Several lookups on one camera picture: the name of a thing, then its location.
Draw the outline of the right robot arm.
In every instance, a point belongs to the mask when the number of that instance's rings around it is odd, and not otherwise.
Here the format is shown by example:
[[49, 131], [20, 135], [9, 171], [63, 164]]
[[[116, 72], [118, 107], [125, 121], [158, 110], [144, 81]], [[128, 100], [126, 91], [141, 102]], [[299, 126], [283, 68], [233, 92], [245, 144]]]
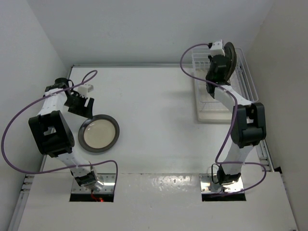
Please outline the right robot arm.
[[210, 96], [222, 103], [231, 113], [231, 129], [228, 136], [232, 144], [219, 165], [217, 179], [220, 185], [238, 181], [242, 166], [253, 147], [266, 137], [265, 106], [254, 103], [238, 94], [228, 83], [236, 67], [236, 58], [226, 55], [209, 55], [210, 68], [205, 77]]

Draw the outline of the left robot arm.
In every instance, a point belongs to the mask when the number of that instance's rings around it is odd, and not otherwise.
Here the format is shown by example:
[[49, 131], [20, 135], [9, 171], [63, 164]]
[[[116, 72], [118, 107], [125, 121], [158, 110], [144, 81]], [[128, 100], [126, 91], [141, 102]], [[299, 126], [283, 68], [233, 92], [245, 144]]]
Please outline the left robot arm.
[[81, 154], [74, 151], [75, 139], [62, 110], [85, 118], [93, 118], [94, 99], [69, 89], [69, 80], [58, 78], [47, 86], [43, 107], [37, 116], [28, 120], [37, 147], [42, 155], [63, 162], [80, 187], [96, 191], [99, 180], [94, 167]]

